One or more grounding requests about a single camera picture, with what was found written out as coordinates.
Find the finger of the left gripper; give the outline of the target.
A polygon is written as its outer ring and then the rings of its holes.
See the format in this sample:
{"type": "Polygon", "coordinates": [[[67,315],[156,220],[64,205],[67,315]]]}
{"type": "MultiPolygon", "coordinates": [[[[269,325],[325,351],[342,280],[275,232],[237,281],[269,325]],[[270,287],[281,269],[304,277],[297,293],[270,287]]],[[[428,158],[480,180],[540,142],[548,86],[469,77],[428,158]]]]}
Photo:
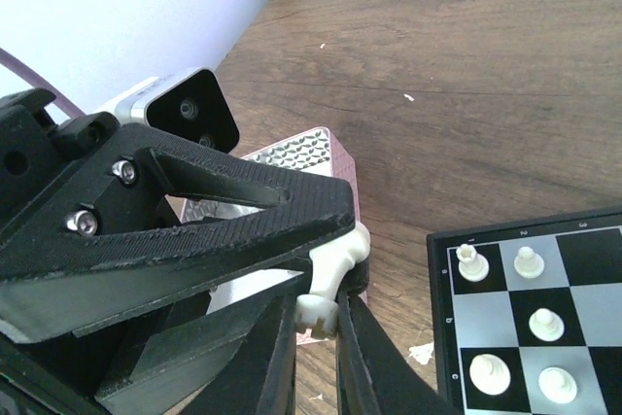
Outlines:
{"type": "Polygon", "coordinates": [[[95,393],[107,410],[168,410],[210,383],[230,362],[273,298],[306,292],[302,272],[226,308],[181,324],[183,300],[127,329],[95,393]]]}
{"type": "Polygon", "coordinates": [[[103,235],[120,244],[1,247],[1,330],[14,342],[136,318],[354,226],[351,186],[337,178],[239,159],[141,124],[119,128],[103,152],[121,156],[121,183],[93,194],[103,235]],[[184,223],[187,199],[255,211],[184,223]]]}

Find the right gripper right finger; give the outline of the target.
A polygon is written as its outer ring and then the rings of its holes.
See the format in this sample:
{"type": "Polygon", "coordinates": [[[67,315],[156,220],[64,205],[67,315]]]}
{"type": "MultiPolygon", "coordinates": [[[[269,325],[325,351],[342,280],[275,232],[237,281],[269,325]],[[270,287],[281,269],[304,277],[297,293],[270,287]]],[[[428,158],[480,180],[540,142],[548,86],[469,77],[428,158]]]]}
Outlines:
{"type": "Polygon", "coordinates": [[[341,292],[337,303],[336,387],[340,414],[460,412],[416,374],[357,295],[341,292]]]}

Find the pink metal tin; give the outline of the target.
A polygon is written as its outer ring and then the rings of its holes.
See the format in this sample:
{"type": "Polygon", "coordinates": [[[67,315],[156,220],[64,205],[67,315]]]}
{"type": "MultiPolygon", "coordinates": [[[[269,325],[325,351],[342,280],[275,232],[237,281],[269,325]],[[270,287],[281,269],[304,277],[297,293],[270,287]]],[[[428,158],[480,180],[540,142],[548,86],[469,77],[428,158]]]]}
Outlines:
{"type": "MultiPolygon", "coordinates": [[[[246,159],[271,166],[337,177],[347,181],[353,192],[358,191],[356,164],[337,138],[326,127],[315,127],[274,143],[245,156],[246,159]]],[[[231,219],[255,211],[250,206],[194,201],[187,199],[181,209],[181,221],[205,218],[231,219]]],[[[296,272],[287,269],[259,270],[223,283],[211,292],[209,314],[293,278],[296,272]]]]}

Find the white chess rook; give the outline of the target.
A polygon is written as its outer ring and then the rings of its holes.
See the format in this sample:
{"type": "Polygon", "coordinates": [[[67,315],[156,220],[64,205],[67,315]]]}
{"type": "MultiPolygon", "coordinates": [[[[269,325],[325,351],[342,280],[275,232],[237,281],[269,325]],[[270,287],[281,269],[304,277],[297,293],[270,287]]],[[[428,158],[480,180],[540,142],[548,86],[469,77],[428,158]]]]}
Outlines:
{"type": "Polygon", "coordinates": [[[307,294],[296,299],[296,331],[309,329],[315,339],[333,338],[338,324],[335,301],[341,282],[370,253],[370,233],[359,221],[350,232],[311,249],[312,281],[307,294]]]}

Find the white chess piece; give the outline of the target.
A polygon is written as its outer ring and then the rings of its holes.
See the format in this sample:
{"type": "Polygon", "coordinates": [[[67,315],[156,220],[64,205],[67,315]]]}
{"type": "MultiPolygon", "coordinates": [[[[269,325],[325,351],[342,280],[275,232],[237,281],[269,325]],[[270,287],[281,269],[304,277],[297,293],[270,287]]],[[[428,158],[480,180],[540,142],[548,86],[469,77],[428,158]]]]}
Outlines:
{"type": "Polygon", "coordinates": [[[514,259],[514,268],[523,278],[535,279],[544,271],[544,260],[541,255],[529,246],[521,247],[514,259]]]}
{"type": "Polygon", "coordinates": [[[484,280],[490,271],[488,260],[468,244],[462,244],[456,250],[458,270],[461,276],[470,282],[484,280]]]}

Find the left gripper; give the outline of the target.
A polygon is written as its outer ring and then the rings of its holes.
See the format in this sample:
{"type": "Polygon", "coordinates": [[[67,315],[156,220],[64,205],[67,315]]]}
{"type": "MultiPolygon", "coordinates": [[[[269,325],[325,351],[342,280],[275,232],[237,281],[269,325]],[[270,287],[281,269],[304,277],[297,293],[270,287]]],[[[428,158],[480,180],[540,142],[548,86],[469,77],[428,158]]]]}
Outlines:
{"type": "Polygon", "coordinates": [[[93,191],[121,183],[121,156],[103,152],[119,123],[102,113],[58,127],[46,110],[53,98],[33,89],[1,100],[1,247],[117,248],[93,191]]]}

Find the white chess pawn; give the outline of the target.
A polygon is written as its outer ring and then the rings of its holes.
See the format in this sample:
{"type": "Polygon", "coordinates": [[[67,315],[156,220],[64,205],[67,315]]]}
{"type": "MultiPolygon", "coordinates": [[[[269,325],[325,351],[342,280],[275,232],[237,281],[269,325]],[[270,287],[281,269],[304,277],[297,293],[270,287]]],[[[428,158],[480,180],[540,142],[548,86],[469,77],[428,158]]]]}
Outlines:
{"type": "Polygon", "coordinates": [[[544,396],[557,404],[575,400],[578,386],[573,376],[557,366],[546,367],[538,376],[538,386],[544,396]]]}
{"type": "Polygon", "coordinates": [[[539,308],[531,315],[529,328],[536,338],[545,342],[557,341],[565,332],[562,318],[548,308],[539,308]]]}
{"type": "Polygon", "coordinates": [[[469,365],[469,377],[477,390],[488,396],[499,396],[510,385],[511,374],[507,364],[492,354],[476,355],[469,365]]]}

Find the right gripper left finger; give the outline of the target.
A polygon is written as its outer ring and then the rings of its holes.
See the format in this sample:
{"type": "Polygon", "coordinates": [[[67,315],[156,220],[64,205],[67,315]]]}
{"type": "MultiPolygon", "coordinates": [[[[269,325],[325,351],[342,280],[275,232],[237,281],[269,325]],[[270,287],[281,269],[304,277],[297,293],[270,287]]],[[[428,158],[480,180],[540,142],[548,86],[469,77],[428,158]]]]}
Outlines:
{"type": "Polygon", "coordinates": [[[294,412],[296,298],[307,283],[281,283],[190,323],[199,342],[219,351],[213,379],[186,414],[294,412]]]}

